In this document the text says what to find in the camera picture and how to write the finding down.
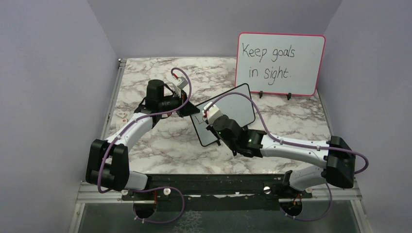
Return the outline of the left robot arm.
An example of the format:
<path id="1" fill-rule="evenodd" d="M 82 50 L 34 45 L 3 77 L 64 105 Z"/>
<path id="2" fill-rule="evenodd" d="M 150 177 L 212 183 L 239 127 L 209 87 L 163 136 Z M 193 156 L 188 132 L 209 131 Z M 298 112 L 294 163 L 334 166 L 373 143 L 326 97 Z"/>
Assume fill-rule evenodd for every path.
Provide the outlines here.
<path id="1" fill-rule="evenodd" d="M 168 86 L 162 80 L 150 80 L 146 97 L 134 111 L 130 120 L 105 140 L 92 142 L 86 168 L 86 182 L 95 184 L 100 192 L 132 189 L 140 199 L 152 195 L 153 187 L 146 174 L 129 168 L 131 148 L 167 114 L 176 112 L 180 117 L 199 113 L 190 101 L 190 92 L 183 89 L 190 82 L 179 77 Z"/>

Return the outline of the small black-framed whiteboard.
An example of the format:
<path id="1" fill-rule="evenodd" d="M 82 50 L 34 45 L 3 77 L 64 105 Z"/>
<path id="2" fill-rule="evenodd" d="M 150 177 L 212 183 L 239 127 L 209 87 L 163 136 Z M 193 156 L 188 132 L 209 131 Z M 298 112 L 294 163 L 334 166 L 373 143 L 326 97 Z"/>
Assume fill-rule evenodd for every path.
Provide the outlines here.
<path id="1" fill-rule="evenodd" d="M 206 147 L 218 141 L 218 138 L 207 130 L 206 120 L 203 118 L 204 107 L 224 93 L 218 94 L 204 102 L 195 105 L 200 112 L 190 116 L 201 146 Z M 216 103 L 223 114 L 235 120 L 240 126 L 247 126 L 256 119 L 255 111 L 250 101 L 240 95 L 228 95 Z"/>

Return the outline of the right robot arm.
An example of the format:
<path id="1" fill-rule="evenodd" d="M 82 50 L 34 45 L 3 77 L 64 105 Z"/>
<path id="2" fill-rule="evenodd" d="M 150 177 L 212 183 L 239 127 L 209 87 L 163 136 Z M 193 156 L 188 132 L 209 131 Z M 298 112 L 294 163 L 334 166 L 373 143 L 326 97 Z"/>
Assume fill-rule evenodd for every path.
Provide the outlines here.
<path id="1" fill-rule="evenodd" d="M 324 183 L 344 189 L 354 186 L 356 156 L 341 137 L 332 136 L 329 141 L 287 141 L 279 136 L 270 137 L 265 131 L 241 127 L 226 115 L 206 123 L 207 129 L 219 137 L 233 155 L 280 157 L 308 163 L 307 168 L 286 172 L 280 191 L 288 198 Z"/>

